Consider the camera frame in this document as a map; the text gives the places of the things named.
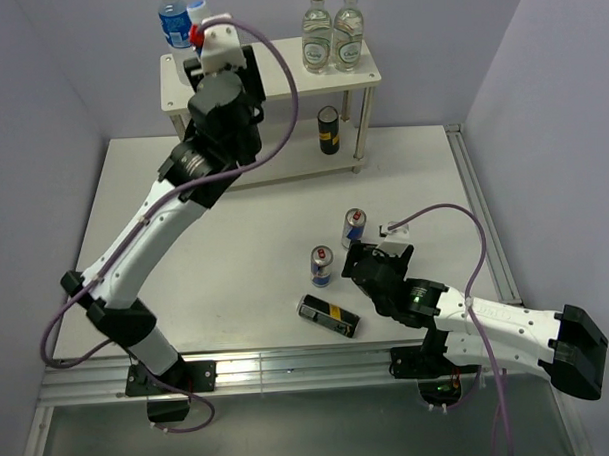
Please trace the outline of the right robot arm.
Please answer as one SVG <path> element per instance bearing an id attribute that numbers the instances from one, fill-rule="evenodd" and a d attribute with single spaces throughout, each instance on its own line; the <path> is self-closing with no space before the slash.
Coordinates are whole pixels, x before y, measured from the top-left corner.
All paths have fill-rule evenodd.
<path id="1" fill-rule="evenodd" d="M 436 281 L 407 277 L 413 247 L 399 254 L 353 241 L 342 271 L 384 317 L 426 334 L 421 344 L 391 350 L 397 379 L 437 379 L 496 363 L 547 379 L 584 400 L 601 397 L 609 341 L 582 308 L 561 311 L 472 300 Z"/>

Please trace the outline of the blue-label water bottle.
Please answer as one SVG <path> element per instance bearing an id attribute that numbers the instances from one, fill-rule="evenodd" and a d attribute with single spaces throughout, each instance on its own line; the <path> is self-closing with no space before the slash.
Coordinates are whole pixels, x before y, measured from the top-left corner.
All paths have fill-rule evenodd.
<path id="1" fill-rule="evenodd" d="M 191 21 L 187 12 L 187 3 L 183 0 L 160 0 L 158 17 L 161 30 L 174 59 L 179 81 L 189 84 L 185 72 L 185 61 L 193 55 L 190 43 Z"/>
<path id="2" fill-rule="evenodd" d="M 187 5 L 187 14 L 191 25 L 200 26 L 204 19 L 212 16 L 206 0 L 197 0 Z"/>

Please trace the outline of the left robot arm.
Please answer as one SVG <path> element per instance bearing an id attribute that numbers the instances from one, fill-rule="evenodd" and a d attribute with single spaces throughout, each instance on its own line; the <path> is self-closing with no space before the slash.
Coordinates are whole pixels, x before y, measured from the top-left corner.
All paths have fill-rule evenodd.
<path id="1" fill-rule="evenodd" d="M 244 46 L 243 54 L 243 68 L 193 78 L 195 94 L 188 103 L 192 119 L 127 225 L 142 226 L 134 241 L 122 254 L 111 245 L 86 271 L 69 271 L 61 280 L 75 294 L 95 276 L 100 278 L 80 306 L 100 333 L 148 369 L 149 382 L 162 392 L 187 385 L 190 374 L 138 294 L 174 242 L 236 180 L 234 171 L 254 163 L 262 148 L 257 126 L 264 118 L 264 86 L 252 47 Z"/>

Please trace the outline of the Red Bull can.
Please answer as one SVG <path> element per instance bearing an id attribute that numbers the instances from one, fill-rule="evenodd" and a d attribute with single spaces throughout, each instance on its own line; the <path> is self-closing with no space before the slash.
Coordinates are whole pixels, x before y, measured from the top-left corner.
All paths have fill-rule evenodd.
<path id="1" fill-rule="evenodd" d="M 365 231 L 366 214 L 360 208 L 351 208 L 347 211 L 343 221 L 341 245 L 348 250 L 353 240 L 360 240 Z"/>
<path id="2" fill-rule="evenodd" d="M 310 257 L 311 282 L 319 288 L 329 285 L 334 262 L 331 249 L 326 245 L 319 245 L 312 250 Z"/>

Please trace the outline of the dark coffee can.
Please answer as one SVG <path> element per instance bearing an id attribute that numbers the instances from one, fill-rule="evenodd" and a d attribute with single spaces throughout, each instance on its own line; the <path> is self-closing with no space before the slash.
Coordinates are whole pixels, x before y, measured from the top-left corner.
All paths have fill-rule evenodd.
<path id="1" fill-rule="evenodd" d="M 297 305 L 297 314 L 319 327 L 349 339 L 355 336 L 361 320 L 359 315 L 312 295 L 301 298 Z"/>
<path id="2" fill-rule="evenodd" d="M 340 117 L 333 106 L 324 106 L 317 113 L 320 149 L 326 155 L 334 155 L 340 150 Z"/>

